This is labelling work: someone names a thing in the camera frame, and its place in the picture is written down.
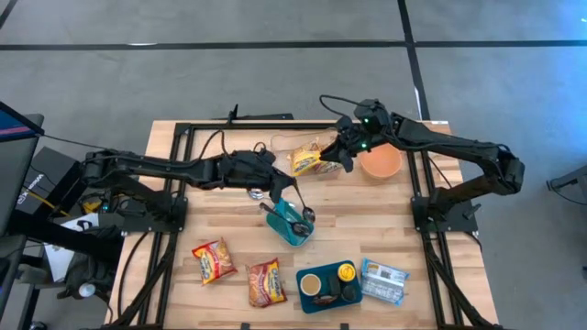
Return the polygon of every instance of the concrete floor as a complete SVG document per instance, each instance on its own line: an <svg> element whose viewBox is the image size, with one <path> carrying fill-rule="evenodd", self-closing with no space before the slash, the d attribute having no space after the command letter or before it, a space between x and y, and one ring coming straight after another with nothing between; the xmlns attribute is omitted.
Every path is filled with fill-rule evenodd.
<svg viewBox="0 0 587 330"><path fill-rule="evenodd" d="M576 1L407 3L416 40L587 39L587 13ZM18 0L0 29L0 44L402 38L393 0ZM587 208L545 186L587 164L587 49L417 54L432 119L448 120L458 135L507 144L526 164L521 193L479 199L501 324L587 328ZM45 115L49 134L136 152L154 119L225 116L235 103L242 115L334 118L319 94L378 97L418 118L402 48L3 51L0 77L0 99ZM85 152L47 139L41 145ZM470 164L462 169L466 179L478 174ZM572 188L565 193L580 199ZM23 291L13 290L0 328L15 328ZM42 293L35 319L60 330L101 324L102 302L55 302L54 293Z"/></svg>

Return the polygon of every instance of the orange bowl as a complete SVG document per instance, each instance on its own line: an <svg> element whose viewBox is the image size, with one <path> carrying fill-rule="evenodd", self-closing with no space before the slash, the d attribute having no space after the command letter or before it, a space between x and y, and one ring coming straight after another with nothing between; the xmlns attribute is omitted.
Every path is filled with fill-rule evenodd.
<svg viewBox="0 0 587 330"><path fill-rule="evenodd" d="M375 179L388 179L402 167L400 150L390 144L380 145L359 154L360 165L363 170Z"/></svg>

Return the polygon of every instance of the yellow lid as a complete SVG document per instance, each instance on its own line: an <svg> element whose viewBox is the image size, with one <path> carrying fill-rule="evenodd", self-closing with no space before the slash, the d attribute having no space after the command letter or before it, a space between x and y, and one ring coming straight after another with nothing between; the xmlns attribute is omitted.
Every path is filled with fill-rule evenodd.
<svg viewBox="0 0 587 330"><path fill-rule="evenodd" d="M341 281L353 281L356 275L357 271L349 263L342 264L338 267L338 278Z"/></svg>

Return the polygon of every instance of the ramen package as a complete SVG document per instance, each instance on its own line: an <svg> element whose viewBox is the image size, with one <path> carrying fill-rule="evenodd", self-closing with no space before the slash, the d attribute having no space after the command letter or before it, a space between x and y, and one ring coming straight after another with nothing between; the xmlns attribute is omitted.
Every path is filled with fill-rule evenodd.
<svg viewBox="0 0 587 330"><path fill-rule="evenodd" d="M197 247L192 250L192 253L194 257L200 260L202 285L237 271L230 260L230 254L224 238Z"/></svg>
<svg viewBox="0 0 587 330"><path fill-rule="evenodd" d="M292 163L293 176L324 174L342 168L342 165L336 162L320 160L320 151L332 143L332 141L322 146L318 143L319 139L317 137L314 141L306 143L300 148L296 148L288 156L288 160Z"/></svg>
<svg viewBox="0 0 587 330"><path fill-rule="evenodd" d="M274 303L287 301L285 290L279 281L279 262L277 258L247 266L249 273L249 303L253 307L267 307Z"/></svg>

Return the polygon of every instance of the wooden table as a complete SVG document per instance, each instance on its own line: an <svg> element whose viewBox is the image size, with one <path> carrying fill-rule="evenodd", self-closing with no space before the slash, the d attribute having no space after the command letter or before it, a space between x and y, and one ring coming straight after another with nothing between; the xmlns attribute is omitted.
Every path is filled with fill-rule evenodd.
<svg viewBox="0 0 587 330"><path fill-rule="evenodd" d="M169 157L175 123L153 123L147 155ZM426 124L437 132L450 133L446 122ZM192 155L199 154L211 133L197 131ZM226 144L228 152L232 149L252 149L258 141L265 142L271 149L272 137L295 136L300 133L305 132L228 130ZM296 140L299 138L274 137L273 149L287 149ZM220 142L215 137L205 157L220 152ZM284 158L286 153L277 152L276 164L282 170L289 171ZM243 322L250 323L252 329L339 328L341 323L348 323L351 329L435 328L422 241L414 230L409 206L409 199L414 193L404 153L403 158L401 170L385 182L366 178L358 161L355 161L353 172L342 171L336 179L302 178L301 192L305 202L316 211L317 229L311 240L299 248L288 246L268 228L264 214L259 211L258 202L252 201L243 190L203 192L188 187L186 196L189 199L189 214L177 244L165 328L239 328ZM451 183L462 181L459 164L455 159L436 154L431 154L431 158ZM425 176L419 155L416 156L416 163L421 186L425 191ZM438 186L444 184L437 172L434 172L434 178ZM156 190L163 186L163 180L160 179L142 178L141 181ZM284 191L283 197L299 204L297 195L291 188ZM110 301L114 311L122 266L139 236L131 235L125 240ZM199 264L191 251L220 237L226 240L238 273L202 286ZM461 233L447 233L447 239L458 285L486 319L497 322L479 247ZM149 235L130 262L123 292L124 306L131 302L143 285L151 242L152 235ZM254 265L273 258L279 258L280 275L288 301L264 309L253 308L249 306L245 265ZM363 258L411 273L405 285L405 299L401 307L364 297L361 304L315 314L302 312L295 282L295 273L298 270L344 259L353 260L359 267ZM159 291L159 287L153 290L149 323L154 322ZM441 291L447 322L451 322L448 294L443 284Z"/></svg>

